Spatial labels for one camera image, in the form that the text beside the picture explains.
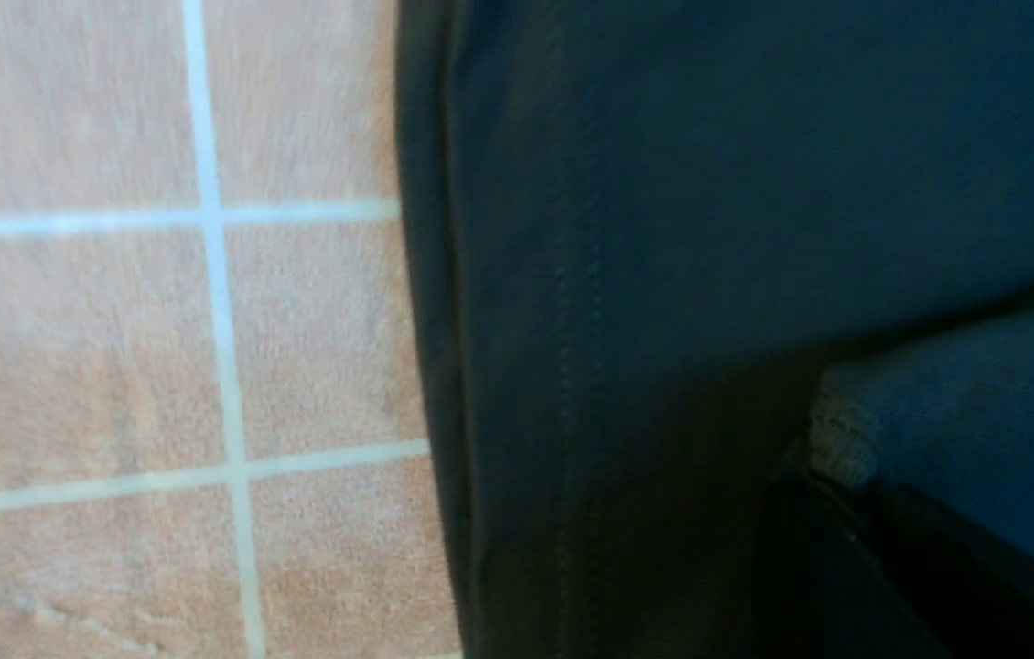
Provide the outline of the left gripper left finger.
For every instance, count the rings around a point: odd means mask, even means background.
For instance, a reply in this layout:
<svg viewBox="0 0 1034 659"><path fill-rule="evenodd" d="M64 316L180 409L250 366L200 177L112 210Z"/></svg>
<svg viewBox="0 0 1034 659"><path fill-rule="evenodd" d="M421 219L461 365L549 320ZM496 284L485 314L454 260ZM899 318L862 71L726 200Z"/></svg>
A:
<svg viewBox="0 0 1034 659"><path fill-rule="evenodd" d="M769 485L751 564L757 658L951 658L887 577L863 525L810 477Z"/></svg>

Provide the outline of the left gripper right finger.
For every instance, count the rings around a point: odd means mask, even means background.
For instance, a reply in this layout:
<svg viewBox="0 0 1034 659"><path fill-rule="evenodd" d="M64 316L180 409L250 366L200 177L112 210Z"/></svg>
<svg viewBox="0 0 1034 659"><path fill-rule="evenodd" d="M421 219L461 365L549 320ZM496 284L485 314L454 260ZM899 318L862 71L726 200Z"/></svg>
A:
<svg viewBox="0 0 1034 659"><path fill-rule="evenodd" d="M872 495L882 567L953 658L1034 658L1034 558L909 485Z"/></svg>

